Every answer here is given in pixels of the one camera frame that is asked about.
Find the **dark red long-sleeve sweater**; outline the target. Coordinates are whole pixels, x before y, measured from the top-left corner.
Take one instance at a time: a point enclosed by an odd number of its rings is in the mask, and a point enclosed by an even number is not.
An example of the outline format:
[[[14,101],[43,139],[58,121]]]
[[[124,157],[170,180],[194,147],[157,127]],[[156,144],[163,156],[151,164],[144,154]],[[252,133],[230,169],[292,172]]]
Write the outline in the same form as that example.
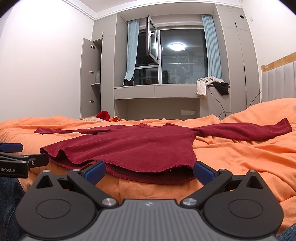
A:
[[[98,126],[78,129],[78,137],[44,146],[40,152],[70,170],[104,161],[107,172],[118,178],[177,185],[194,178],[192,170],[197,158],[193,142],[196,137],[249,142],[268,140],[291,131],[286,118],[266,126],[253,123],[217,123],[191,128],[172,123]]]

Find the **floral patterned pillow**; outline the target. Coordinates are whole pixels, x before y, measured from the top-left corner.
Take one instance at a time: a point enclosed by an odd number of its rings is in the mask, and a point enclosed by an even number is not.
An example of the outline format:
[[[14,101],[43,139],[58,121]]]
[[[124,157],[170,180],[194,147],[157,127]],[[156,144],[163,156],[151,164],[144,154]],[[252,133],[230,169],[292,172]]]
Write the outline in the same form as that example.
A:
[[[82,118],[82,121],[96,121],[96,122],[105,122],[105,120],[97,118],[97,117],[88,117],[88,118]]]

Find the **bright red knit hat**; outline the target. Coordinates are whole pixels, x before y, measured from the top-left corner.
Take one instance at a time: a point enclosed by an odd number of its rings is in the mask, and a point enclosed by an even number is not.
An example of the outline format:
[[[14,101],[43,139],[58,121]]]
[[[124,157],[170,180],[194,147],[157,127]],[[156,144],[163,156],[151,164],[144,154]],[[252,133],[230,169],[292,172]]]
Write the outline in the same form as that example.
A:
[[[101,120],[109,121],[110,120],[110,115],[107,111],[102,110],[100,111],[97,115],[96,118],[99,118]]]

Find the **orange patterned cloth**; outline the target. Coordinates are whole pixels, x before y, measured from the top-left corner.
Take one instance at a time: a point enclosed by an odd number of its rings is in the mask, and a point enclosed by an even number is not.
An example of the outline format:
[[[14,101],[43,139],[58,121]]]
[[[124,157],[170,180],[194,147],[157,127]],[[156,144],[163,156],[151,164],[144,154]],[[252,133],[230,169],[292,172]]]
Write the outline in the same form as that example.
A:
[[[118,122],[118,121],[121,121],[122,119],[118,116],[112,116],[110,117],[109,121],[110,122]]]

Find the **black garment on desk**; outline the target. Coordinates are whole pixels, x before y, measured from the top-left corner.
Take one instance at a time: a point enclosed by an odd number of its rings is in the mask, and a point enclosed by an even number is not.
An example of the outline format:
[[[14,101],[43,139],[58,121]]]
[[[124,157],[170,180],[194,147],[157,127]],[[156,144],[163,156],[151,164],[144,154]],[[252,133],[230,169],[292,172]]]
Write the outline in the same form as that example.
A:
[[[220,93],[220,95],[228,95],[229,94],[229,83],[225,82],[213,82],[214,88]]]

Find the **white garment on desk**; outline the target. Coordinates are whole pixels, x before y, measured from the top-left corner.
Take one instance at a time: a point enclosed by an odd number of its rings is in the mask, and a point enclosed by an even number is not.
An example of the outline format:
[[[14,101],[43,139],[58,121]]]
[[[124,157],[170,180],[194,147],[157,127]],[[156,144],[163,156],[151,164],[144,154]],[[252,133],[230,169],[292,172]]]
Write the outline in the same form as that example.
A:
[[[213,84],[214,82],[225,83],[224,80],[216,78],[215,76],[199,78],[196,84],[197,85],[196,95],[198,97],[207,98],[206,87]]]

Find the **open grey wardrobe door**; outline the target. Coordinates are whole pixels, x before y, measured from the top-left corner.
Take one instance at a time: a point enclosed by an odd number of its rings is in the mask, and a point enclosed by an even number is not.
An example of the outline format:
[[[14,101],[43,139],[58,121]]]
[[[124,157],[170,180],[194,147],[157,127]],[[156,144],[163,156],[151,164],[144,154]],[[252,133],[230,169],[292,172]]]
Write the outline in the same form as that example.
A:
[[[80,70],[80,110],[81,118],[100,112],[100,84],[96,74],[100,71],[101,52],[92,41],[83,39]]]

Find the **grey padded wooden headboard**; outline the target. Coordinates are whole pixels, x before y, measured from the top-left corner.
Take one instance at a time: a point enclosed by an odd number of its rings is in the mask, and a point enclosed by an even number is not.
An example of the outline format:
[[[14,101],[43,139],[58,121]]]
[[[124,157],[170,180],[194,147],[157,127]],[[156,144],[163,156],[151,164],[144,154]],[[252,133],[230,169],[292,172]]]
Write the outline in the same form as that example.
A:
[[[296,52],[262,65],[262,102],[295,98],[295,59]]]

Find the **right light blue curtain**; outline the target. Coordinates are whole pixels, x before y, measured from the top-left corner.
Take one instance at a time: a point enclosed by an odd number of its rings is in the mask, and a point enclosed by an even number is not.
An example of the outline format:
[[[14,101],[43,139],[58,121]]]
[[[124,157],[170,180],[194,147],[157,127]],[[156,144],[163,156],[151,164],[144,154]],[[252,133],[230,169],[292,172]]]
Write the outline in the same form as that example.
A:
[[[211,15],[201,15],[207,50],[208,75],[222,78],[221,61],[218,46],[217,33],[213,17]]]

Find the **light blue curtain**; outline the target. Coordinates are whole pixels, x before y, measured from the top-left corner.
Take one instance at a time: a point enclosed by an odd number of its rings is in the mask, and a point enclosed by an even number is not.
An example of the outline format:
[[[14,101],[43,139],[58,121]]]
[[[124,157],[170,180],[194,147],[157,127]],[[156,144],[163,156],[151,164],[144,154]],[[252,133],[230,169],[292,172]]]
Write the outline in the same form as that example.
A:
[[[207,50],[208,75],[222,78],[221,61],[218,46],[217,33],[213,17],[211,15],[201,15]]]
[[[140,24],[140,20],[132,20],[128,22],[126,75],[125,75],[126,81],[131,81],[135,71],[135,66],[137,61],[139,24]]]

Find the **window with open sash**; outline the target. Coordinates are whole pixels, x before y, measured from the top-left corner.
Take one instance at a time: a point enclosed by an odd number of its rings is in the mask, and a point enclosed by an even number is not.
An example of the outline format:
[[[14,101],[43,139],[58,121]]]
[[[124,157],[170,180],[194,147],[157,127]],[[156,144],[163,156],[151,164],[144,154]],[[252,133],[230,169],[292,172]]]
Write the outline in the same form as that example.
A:
[[[208,74],[200,15],[140,19],[134,85],[195,84]]]

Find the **grey built-in wardrobe unit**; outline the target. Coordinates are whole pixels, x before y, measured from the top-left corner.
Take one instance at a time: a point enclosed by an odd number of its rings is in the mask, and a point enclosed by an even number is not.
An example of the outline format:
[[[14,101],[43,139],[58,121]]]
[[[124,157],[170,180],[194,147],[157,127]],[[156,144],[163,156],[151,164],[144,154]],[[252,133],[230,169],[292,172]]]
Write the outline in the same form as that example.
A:
[[[95,20],[82,42],[82,117],[105,110],[127,120],[224,118],[259,101],[240,1],[129,7]]]

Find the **left light blue curtain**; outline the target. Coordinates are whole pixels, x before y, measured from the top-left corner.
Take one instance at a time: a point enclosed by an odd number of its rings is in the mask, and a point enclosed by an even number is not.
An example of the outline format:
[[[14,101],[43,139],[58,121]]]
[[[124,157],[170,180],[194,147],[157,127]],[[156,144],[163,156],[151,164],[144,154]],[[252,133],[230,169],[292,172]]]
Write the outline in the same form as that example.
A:
[[[126,75],[125,75],[126,81],[131,81],[135,71],[135,66],[137,61],[139,24],[140,24],[140,20],[132,20],[128,22]]]

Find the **white wall socket plate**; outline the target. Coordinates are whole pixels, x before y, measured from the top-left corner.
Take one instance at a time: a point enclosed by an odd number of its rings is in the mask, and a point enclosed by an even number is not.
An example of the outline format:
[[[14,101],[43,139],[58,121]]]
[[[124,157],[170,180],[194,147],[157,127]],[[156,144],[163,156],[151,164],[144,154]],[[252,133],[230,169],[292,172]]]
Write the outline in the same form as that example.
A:
[[[194,116],[195,115],[195,111],[194,110],[181,110],[181,115]]]

